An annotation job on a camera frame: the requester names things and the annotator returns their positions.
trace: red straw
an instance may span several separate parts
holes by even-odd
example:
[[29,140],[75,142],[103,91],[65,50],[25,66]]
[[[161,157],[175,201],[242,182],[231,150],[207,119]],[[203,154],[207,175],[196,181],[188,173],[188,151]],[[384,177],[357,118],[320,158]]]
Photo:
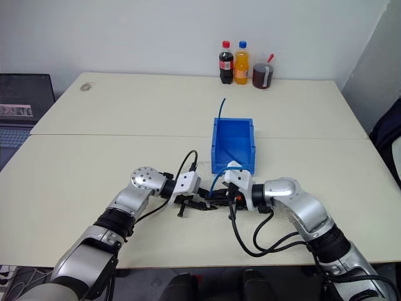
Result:
[[268,58],[268,63],[270,63],[270,61],[274,58],[274,53],[272,53],[269,58]]

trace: laptop screen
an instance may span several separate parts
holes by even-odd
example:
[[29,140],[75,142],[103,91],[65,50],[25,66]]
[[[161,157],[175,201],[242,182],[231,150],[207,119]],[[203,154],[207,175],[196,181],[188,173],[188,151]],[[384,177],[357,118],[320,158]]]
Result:
[[36,124],[54,102],[48,74],[0,73],[0,123]]

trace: white table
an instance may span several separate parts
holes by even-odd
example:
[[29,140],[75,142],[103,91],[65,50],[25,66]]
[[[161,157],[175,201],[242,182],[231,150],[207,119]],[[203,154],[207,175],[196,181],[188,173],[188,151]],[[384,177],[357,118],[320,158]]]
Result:
[[[202,187],[209,188],[210,138],[110,135],[34,135],[0,173],[0,262],[52,267],[140,166],[176,173],[190,149],[199,151]],[[297,178],[369,261],[400,261],[401,192],[369,140],[256,139],[255,180]],[[160,204],[152,198],[149,209]],[[303,246],[252,258],[238,245],[227,208],[165,208],[135,227],[120,252],[120,268],[313,263]],[[265,216],[240,212],[250,245]],[[270,245],[294,231],[276,214],[261,232]]]
[[[85,83],[91,89],[81,91]],[[365,139],[333,81],[222,85],[212,77],[83,73],[32,134],[211,137],[213,118],[252,118],[255,137]]]

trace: black bag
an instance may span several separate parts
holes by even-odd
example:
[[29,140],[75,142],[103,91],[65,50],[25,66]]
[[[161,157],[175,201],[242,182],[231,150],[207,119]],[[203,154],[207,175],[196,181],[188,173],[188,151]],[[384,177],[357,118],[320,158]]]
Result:
[[377,122],[370,134],[370,140],[372,140],[384,163],[386,163],[388,169],[401,188],[401,180],[395,168],[392,152],[392,144],[400,136],[401,98],[399,98],[390,110]]

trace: laptop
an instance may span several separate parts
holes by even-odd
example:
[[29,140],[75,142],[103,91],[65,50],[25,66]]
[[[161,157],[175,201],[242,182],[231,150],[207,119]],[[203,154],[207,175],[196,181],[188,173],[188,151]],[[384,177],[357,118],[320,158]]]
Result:
[[48,74],[0,73],[0,170],[54,102]]

